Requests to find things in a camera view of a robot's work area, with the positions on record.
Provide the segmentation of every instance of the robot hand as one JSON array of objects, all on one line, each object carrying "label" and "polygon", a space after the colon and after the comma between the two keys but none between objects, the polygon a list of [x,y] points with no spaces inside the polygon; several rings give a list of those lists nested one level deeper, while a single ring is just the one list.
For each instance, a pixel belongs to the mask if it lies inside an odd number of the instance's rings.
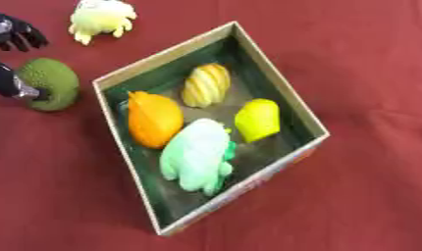
[{"label": "robot hand", "polygon": [[0,62],[0,95],[26,100],[45,100],[49,93],[46,89],[26,85],[14,71]]},{"label": "robot hand", "polygon": [[28,49],[21,36],[37,49],[48,44],[46,37],[34,26],[0,13],[0,49],[11,50],[9,42],[12,42],[20,51],[26,52]]}]

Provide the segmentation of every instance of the red table surface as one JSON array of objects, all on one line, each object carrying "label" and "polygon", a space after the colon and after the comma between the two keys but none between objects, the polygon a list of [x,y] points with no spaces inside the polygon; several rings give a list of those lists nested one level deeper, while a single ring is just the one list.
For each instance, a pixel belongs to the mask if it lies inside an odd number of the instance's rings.
[{"label": "red table surface", "polygon": [[[42,114],[0,97],[0,251],[422,250],[422,0],[134,0],[134,30],[83,47],[75,1],[0,1],[51,45],[81,98]],[[149,224],[91,81],[239,21],[332,137],[310,158],[185,231]]]}]

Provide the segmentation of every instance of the open box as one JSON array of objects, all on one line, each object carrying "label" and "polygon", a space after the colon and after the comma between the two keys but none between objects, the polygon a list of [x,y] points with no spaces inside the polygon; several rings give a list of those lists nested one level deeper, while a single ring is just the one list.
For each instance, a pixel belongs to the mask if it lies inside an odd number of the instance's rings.
[{"label": "open box", "polygon": [[[192,69],[217,62],[231,72],[232,87],[222,104],[206,109],[188,108],[180,90]],[[200,34],[186,42],[109,73],[93,83],[114,138],[132,173],[157,234],[169,235],[197,221],[245,191],[267,180],[289,163],[308,156],[328,131],[237,22]],[[233,129],[238,145],[231,160],[235,170],[213,197],[185,192],[159,171],[161,151],[136,144],[128,130],[128,91],[145,90],[178,101],[185,122],[210,118]],[[244,103],[267,98],[281,109],[279,134],[246,144],[234,127]]]}]

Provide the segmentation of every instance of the light green plush toy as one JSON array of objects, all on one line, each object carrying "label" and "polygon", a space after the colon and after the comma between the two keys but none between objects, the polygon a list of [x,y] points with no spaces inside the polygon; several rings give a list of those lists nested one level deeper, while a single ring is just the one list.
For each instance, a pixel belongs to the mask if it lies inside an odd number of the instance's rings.
[{"label": "light green plush toy", "polygon": [[69,32],[76,41],[88,45],[92,36],[113,32],[121,37],[124,31],[132,30],[137,14],[130,4],[119,0],[81,0],[71,15]]},{"label": "light green plush toy", "polygon": [[203,189],[214,195],[225,177],[233,172],[228,162],[235,156],[236,144],[223,125],[199,119],[185,127],[165,147],[160,159],[165,179],[179,179],[183,190]]}]

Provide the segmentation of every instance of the green spiky fruit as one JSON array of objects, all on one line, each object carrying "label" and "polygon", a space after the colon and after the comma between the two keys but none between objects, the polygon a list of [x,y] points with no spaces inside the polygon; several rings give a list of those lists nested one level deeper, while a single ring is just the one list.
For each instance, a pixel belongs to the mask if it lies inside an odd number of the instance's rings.
[{"label": "green spiky fruit", "polygon": [[32,100],[27,104],[34,110],[51,112],[74,104],[79,94],[79,78],[65,64],[47,58],[27,62],[16,71],[25,84],[48,91],[47,100]]}]

